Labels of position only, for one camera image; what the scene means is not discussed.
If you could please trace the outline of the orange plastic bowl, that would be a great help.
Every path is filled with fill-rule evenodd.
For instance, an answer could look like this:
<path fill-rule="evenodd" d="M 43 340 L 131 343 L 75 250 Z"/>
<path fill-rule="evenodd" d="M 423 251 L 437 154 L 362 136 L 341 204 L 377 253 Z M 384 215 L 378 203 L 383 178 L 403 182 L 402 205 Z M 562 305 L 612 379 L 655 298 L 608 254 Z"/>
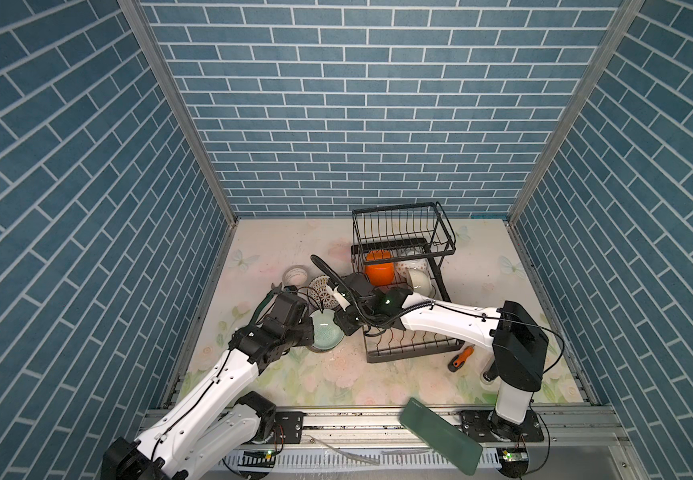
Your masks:
<path fill-rule="evenodd" d="M 366 255 L 364 272 L 374 286 L 384 287 L 394 282 L 395 268 L 392 258 L 392 253 L 384 249 L 373 250 Z"/>

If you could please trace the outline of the cream bowl striped outside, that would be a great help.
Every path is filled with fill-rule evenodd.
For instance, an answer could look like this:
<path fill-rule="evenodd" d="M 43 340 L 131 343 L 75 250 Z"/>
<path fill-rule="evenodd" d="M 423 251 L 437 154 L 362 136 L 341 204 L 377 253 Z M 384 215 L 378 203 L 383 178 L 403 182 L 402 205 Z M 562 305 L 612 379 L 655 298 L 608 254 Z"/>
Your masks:
<path fill-rule="evenodd" d="M 410 268 L 406 272 L 407 283 L 410 288 L 422 296 L 434 298 L 436 288 L 434 288 L 431 276 L 422 269 Z"/>

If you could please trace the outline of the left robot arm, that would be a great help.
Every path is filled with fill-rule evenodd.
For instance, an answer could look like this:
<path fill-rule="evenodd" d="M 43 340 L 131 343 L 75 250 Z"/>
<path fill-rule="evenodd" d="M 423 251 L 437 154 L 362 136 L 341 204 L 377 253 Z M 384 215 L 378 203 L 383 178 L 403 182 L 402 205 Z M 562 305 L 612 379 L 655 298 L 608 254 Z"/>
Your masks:
<path fill-rule="evenodd" d="M 274 288 L 198 386 L 161 420 L 104 452 L 102 479 L 198 479 L 234 448 L 270 435 L 276 405 L 242 393 L 292 348 L 312 345 L 308 301 L 294 288 Z"/>

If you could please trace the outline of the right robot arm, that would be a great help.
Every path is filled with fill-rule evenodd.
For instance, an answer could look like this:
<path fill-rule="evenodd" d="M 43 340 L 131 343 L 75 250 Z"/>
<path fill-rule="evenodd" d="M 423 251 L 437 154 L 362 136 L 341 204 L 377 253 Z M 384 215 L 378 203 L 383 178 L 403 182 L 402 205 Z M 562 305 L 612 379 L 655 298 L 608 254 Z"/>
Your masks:
<path fill-rule="evenodd" d="M 490 352 L 501 380 L 496 416 L 510 424 L 526 420 L 531 400 L 542 388 L 549 338 L 525 308 L 474 307 L 436 300 L 404 287 L 382 290 L 365 274 L 328 276 L 328 292 L 340 311 L 336 324 L 351 334 L 359 327 L 422 331 L 455 338 Z"/>

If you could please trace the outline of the dark green rectangular tray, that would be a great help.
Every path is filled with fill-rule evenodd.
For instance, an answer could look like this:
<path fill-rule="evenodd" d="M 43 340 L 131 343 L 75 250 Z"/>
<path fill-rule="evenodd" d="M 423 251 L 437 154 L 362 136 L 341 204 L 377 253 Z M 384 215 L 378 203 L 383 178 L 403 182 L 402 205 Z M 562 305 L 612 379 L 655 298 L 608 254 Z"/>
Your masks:
<path fill-rule="evenodd" d="M 434 452 L 451 462 L 460 472 L 474 475 L 483 448 L 416 398 L 410 398 L 399 417 L 400 424 Z"/>

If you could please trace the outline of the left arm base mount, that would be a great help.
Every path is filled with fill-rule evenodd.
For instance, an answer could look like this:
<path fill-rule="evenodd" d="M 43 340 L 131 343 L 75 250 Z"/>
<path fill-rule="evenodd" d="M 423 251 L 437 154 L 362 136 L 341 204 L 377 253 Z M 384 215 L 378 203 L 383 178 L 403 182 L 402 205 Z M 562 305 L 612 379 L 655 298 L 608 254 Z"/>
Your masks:
<path fill-rule="evenodd" d="M 254 391 L 242 396 L 236 405 L 250 407 L 258 417 L 258 428 L 248 444 L 271 444 L 275 439 L 286 444 L 302 441 L 304 412 L 278 410 L 276 404 Z"/>

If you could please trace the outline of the orange handled screwdriver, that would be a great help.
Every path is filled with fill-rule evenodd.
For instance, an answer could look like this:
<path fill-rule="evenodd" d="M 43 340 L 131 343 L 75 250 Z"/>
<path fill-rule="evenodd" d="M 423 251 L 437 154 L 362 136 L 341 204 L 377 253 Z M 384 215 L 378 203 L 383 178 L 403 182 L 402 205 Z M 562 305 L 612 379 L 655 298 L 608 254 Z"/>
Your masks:
<path fill-rule="evenodd" d="M 448 370 L 453 373 L 460 371 L 473 353 L 474 347 L 467 346 L 464 350 L 460 351 L 454 358 L 451 359 L 451 361 L 448 363 Z"/>

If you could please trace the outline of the aluminium front rail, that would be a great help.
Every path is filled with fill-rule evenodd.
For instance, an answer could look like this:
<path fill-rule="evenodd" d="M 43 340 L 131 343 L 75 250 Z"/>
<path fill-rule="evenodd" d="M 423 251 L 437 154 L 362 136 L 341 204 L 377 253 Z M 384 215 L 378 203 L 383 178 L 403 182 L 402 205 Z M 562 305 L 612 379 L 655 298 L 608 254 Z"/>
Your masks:
<path fill-rule="evenodd" d="M 462 430 L 459 412 L 469 409 L 492 409 L 480 405 L 457 405 L 436 407 L 433 411 L 444 420 Z M 252 419 L 254 411 L 242 406 L 239 414 L 226 409 L 208 418 L 205 428 L 198 428 L 192 420 L 180 420 L 176 412 L 152 410 L 146 414 L 142 431 L 156 436 L 164 435 L 168 440 L 184 438 L 192 443 L 213 440 L 226 432 L 234 432 L 244 440 L 232 444 L 238 450 L 260 450 L 270 447 L 286 452 L 296 448 L 346 449 L 415 449 L 426 444 L 400 424 L 403 411 L 400 407 L 354 407 L 354 408 L 280 408 L 279 410 L 302 411 L 304 431 L 300 444 L 278 443 L 248 444 L 258 428 L 258 418 Z M 614 447 L 627 446 L 630 438 L 610 407 L 590 405 L 539 405 L 534 411 L 544 430 L 542 443 L 481 443 L 486 447 L 504 446 L 550 446 L 560 447 Z"/>

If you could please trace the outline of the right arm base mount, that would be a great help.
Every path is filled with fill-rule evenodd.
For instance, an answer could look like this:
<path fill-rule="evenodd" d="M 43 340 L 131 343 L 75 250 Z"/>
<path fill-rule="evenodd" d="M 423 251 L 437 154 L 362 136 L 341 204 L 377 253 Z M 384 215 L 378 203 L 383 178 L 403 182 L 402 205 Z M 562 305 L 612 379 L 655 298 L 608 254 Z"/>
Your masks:
<path fill-rule="evenodd" d="M 469 409 L 459 412 L 466 436 L 485 443 L 542 443 L 544 430 L 537 414 L 529 410 L 521 424 L 500 418 L 494 409 Z"/>

